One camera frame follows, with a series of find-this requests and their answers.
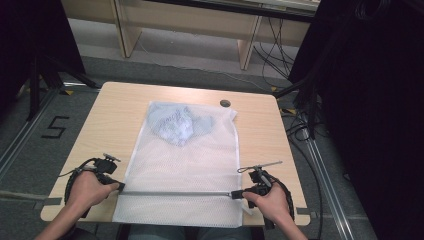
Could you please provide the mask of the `person's left hand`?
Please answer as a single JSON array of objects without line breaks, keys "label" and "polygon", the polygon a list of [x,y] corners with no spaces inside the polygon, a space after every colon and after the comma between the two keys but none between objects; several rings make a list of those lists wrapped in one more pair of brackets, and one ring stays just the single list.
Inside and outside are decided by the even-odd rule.
[{"label": "person's left hand", "polygon": [[118,187],[118,183],[101,184],[93,172],[83,171],[75,179],[65,208],[80,218],[90,207],[101,203]]}]

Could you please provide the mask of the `person's right hand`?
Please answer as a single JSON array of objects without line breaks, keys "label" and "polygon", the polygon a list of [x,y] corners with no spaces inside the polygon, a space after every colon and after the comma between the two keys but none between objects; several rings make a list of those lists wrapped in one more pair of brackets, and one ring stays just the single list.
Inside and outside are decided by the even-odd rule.
[{"label": "person's right hand", "polygon": [[244,192],[242,196],[253,202],[261,213],[274,223],[286,223],[291,219],[286,194],[278,183],[274,183],[265,196]]}]

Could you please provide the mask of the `light wooden desk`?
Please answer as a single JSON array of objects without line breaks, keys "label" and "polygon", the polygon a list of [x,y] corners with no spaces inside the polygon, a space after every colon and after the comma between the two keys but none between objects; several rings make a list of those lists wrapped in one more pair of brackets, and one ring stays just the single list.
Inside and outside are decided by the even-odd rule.
[{"label": "light wooden desk", "polygon": [[146,28],[237,41],[240,68],[256,42],[298,47],[320,0],[61,0],[69,18],[113,24],[128,58]]}]

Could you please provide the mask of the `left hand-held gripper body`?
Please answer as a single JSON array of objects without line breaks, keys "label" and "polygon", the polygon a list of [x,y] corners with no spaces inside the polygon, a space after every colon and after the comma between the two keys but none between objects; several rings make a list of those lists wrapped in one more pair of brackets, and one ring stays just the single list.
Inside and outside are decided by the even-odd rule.
[{"label": "left hand-held gripper body", "polygon": [[119,159],[107,153],[104,153],[103,156],[103,159],[97,158],[95,160],[95,175],[102,184],[115,183],[115,180],[110,177],[110,174],[116,170],[116,162],[119,162]]}]

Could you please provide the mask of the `white mesh laundry bag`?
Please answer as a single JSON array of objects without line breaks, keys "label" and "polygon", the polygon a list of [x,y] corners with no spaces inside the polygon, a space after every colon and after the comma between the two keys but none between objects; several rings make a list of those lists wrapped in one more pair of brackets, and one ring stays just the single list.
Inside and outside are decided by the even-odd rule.
[{"label": "white mesh laundry bag", "polygon": [[[209,134],[184,146],[169,144],[147,123],[154,103],[189,106],[197,116],[212,116]],[[237,112],[220,106],[152,101],[125,174],[113,220],[120,223],[236,228],[242,203],[230,192],[241,188]]]}]

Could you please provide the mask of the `black curtain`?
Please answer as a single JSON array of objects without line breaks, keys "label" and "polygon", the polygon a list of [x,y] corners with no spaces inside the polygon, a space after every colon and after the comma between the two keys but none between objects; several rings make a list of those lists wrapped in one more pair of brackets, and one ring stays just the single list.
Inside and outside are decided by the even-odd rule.
[{"label": "black curtain", "polygon": [[0,115],[27,80],[60,71],[49,57],[85,71],[62,1],[0,0]]},{"label": "black curtain", "polygon": [[424,0],[321,0],[290,79],[321,97],[378,240],[424,240]]}]

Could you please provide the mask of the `light blue garment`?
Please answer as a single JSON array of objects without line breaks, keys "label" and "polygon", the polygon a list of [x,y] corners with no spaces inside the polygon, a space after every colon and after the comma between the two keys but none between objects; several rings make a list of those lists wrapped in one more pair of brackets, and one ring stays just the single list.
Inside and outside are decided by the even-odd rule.
[{"label": "light blue garment", "polygon": [[187,105],[154,103],[149,107],[147,123],[151,131],[175,146],[184,146],[193,137],[209,134],[212,116],[197,116]]}]

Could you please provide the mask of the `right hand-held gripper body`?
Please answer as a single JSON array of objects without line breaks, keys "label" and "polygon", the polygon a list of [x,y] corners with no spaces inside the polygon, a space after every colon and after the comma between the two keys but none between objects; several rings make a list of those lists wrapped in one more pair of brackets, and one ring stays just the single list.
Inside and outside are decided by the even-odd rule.
[{"label": "right hand-held gripper body", "polygon": [[253,182],[253,186],[244,189],[244,192],[252,192],[258,195],[267,195],[270,192],[273,183],[277,181],[277,178],[269,174],[265,170],[265,167],[276,164],[281,164],[281,161],[239,168],[237,172],[244,173],[248,171],[250,179]]}]

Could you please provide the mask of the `black metal stand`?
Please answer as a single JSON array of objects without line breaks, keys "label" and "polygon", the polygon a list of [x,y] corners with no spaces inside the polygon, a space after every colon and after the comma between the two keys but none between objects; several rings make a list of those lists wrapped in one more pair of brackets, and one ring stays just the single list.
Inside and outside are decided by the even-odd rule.
[{"label": "black metal stand", "polygon": [[90,80],[83,73],[78,72],[63,61],[48,55],[36,55],[30,64],[30,107],[28,121],[32,120],[40,111],[40,80],[44,80],[49,89],[60,89],[64,86],[64,82],[59,76],[60,72],[67,73],[90,88],[100,89],[99,84]]}]

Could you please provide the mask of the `metal floor rail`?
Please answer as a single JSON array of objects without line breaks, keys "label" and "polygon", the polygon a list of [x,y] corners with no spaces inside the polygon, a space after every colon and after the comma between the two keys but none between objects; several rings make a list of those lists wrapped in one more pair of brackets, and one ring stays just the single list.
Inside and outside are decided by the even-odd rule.
[{"label": "metal floor rail", "polygon": [[43,97],[39,110],[27,120],[22,128],[19,130],[13,141],[8,145],[5,151],[0,155],[0,181],[6,175],[13,162],[17,159],[23,147],[30,139],[32,133],[39,125],[41,119],[44,117],[49,105],[59,95],[58,90],[50,90]]},{"label": "metal floor rail", "polygon": [[332,213],[340,238],[342,240],[354,240],[350,223],[330,180],[330,176],[323,162],[316,140],[312,137],[313,131],[308,128],[309,122],[303,113],[299,115],[299,119],[301,123],[306,125],[306,128],[303,130],[303,135],[306,138],[307,148],[312,158],[312,165],[314,166],[317,178],[326,197],[327,204]]}]

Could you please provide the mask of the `grey tape strip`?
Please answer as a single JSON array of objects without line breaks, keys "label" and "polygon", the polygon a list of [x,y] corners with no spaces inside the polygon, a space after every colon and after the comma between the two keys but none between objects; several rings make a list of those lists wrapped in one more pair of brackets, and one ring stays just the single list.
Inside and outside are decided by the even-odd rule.
[{"label": "grey tape strip", "polygon": [[0,190],[0,198],[39,201],[43,206],[60,205],[62,203],[62,197],[50,198],[45,195],[10,192],[4,190]]}]

